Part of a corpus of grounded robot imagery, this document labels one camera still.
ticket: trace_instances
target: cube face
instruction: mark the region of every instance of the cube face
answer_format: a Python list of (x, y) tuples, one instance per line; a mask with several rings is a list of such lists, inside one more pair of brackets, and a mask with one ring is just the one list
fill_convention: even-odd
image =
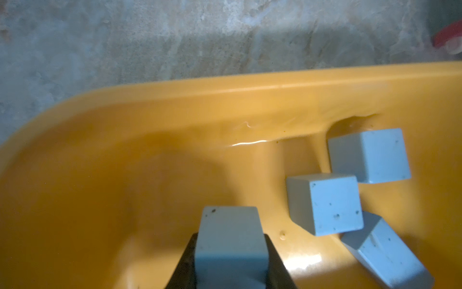
[(329, 139), (332, 172), (354, 174), (360, 183), (411, 178), (401, 129), (383, 129)]
[(197, 288), (265, 288), (268, 264), (257, 208), (204, 208), (195, 250)]
[(364, 212), (364, 229), (345, 233), (343, 244), (386, 288), (431, 288), (434, 279), (380, 216)]
[(363, 228), (355, 176), (314, 174), (286, 180), (292, 220), (315, 236)]

